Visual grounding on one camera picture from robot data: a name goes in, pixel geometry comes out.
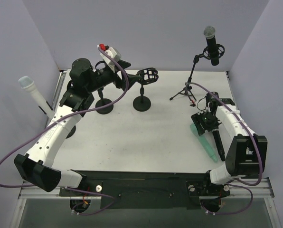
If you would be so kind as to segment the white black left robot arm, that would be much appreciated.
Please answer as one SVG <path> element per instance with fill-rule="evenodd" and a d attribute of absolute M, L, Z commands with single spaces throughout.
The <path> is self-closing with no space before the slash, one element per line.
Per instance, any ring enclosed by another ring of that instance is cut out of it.
<path fill-rule="evenodd" d="M 52 168 L 55 156 L 93 103 L 93 92 L 110 83 L 122 90 L 130 89 L 139 81 L 139 75 L 117 74 L 121 68 L 125 69 L 130 65 L 129 62 L 119 60 L 115 69 L 106 65 L 103 69 L 93 70 L 91 62 L 86 58 L 79 58 L 72 63 L 71 80 L 53 114 L 49 130 L 24 155 L 18 154 L 14 159 L 14 164 L 25 181 L 46 192 L 56 187 L 70 187 L 75 195 L 86 193 L 87 183 L 82 180 L 82 174 L 73 170 L 59 171 Z"/>

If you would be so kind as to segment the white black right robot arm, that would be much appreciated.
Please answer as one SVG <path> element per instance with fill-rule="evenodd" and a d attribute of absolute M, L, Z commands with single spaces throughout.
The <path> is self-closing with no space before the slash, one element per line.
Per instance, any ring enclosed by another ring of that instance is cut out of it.
<path fill-rule="evenodd" d="M 248 127 L 230 98 L 220 99 L 217 92 L 205 96 L 206 108 L 192 115 L 190 129 L 208 156 L 223 164 L 209 171 L 202 190 L 213 194 L 219 184 L 236 178 L 258 175 L 265 168 L 268 140 Z"/>

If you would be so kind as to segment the black clip microphone stand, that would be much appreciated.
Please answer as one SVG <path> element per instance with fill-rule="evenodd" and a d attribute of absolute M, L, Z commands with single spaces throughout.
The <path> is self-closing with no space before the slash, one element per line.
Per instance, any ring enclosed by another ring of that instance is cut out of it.
<path fill-rule="evenodd" d="M 110 99 L 104 98 L 103 90 L 104 90 L 103 87 L 97 90 L 100 99 L 95 104 L 96 108 L 108 105 L 112 102 Z M 111 106 L 99 109 L 97 110 L 97 112 L 99 114 L 109 114 L 112 110 L 113 110 L 113 104 Z"/>

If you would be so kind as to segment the black handheld microphone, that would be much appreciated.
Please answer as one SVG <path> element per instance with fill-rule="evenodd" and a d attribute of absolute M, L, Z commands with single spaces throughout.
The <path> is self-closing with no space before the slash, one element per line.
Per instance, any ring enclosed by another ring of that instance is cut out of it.
<path fill-rule="evenodd" d="M 221 140 L 221 137 L 220 137 L 219 130 L 217 128 L 213 129 L 212 134 L 213 134 L 215 144 L 216 144 L 216 147 L 217 147 L 217 152 L 220 156 L 221 161 L 224 162 L 225 159 L 226 159 L 226 156 L 225 156 L 225 151 L 224 151 L 224 147 L 223 147 L 223 144 L 222 144 L 222 140 Z"/>

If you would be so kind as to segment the mint green microphone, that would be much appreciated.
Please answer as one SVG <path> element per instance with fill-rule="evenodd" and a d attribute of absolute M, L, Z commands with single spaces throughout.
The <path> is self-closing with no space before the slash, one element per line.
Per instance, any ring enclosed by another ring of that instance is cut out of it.
<path fill-rule="evenodd" d="M 207 139 L 205 138 L 204 135 L 199 135 L 198 134 L 197 128 L 196 128 L 194 123 L 192 123 L 190 125 L 190 130 L 194 134 L 194 136 L 198 139 L 199 143 L 202 145 L 203 149 L 205 150 L 205 152 L 207 153 L 209 158 L 213 162 L 217 163 L 218 159 L 216 157 L 216 154 L 215 154 L 213 148 L 211 147 L 211 145 L 209 144 L 209 142 L 207 141 Z"/>

